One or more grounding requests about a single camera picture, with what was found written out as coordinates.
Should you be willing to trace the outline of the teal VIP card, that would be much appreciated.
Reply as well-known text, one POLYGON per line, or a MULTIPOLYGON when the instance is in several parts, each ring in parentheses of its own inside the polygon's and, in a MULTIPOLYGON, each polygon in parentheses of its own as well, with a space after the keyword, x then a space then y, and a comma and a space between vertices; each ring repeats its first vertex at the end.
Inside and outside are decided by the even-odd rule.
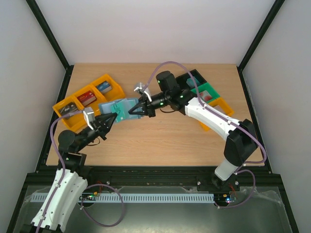
POLYGON ((124 102, 117 102, 110 106, 111 112, 117 114, 115 123, 119 123, 129 118, 128 107, 128 104, 124 102))

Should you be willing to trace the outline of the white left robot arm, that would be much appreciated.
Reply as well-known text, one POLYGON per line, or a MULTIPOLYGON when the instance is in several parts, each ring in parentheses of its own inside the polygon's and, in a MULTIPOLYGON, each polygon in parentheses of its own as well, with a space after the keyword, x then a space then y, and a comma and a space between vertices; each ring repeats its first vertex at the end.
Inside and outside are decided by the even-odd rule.
POLYGON ((53 143, 59 162, 52 186, 39 211, 30 224, 24 224, 22 233, 63 233, 78 198, 91 180, 91 167, 85 166, 86 154, 80 151, 106 134, 117 117, 116 113, 95 116, 92 112, 82 111, 87 127, 76 133, 64 130, 53 143))

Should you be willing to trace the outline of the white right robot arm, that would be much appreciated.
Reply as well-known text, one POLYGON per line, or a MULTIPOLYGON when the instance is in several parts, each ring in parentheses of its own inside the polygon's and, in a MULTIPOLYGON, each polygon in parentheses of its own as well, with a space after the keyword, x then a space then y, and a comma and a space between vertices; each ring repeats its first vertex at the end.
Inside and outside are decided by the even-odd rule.
POLYGON ((223 190, 229 184, 229 177, 237 172, 250 155, 258 148, 253 123, 245 119, 231 118, 210 105, 203 105, 202 99, 188 89, 182 89, 170 71, 156 76, 161 92, 151 96, 145 85, 137 84, 135 91, 141 97, 128 113, 155 117, 156 109, 170 106, 186 116, 192 117, 216 132, 224 141, 224 160, 211 176, 215 189, 223 190))

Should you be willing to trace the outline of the blue card holder wallet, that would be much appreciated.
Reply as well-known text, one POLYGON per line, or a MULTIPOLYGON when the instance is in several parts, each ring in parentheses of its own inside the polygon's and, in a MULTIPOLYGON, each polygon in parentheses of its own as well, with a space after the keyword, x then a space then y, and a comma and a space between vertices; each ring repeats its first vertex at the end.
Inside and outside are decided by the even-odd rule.
POLYGON ((101 114, 117 113, 115 123, 119 123, 124 120, 140 119, 140 115, 131 115, 128 111, 138 103, 137 98, 124 98, 110 102, 99 103, 98 107, 101 114))

